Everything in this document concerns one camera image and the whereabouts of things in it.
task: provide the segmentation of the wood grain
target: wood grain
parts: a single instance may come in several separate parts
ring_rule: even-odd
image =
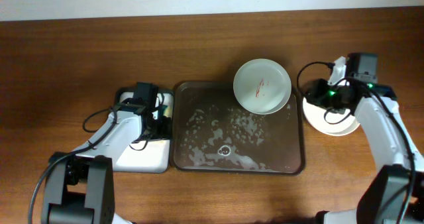
[[[120,87],[231,81],[254,58],[277,61],[294,84],[308,62],[379,54],[379,82],[395,89],[423,152],[423,15],[406,7],[0,23],[0,222],[25,222],[49,156],[89,138],[81,122]],[[328,71],[311,68],[302,83],[318,77]],[[376,174],[362,129],[335,138],[304,127],[299,176],[115,173],[116,211],[137,223],[253,223],[355,207]]]

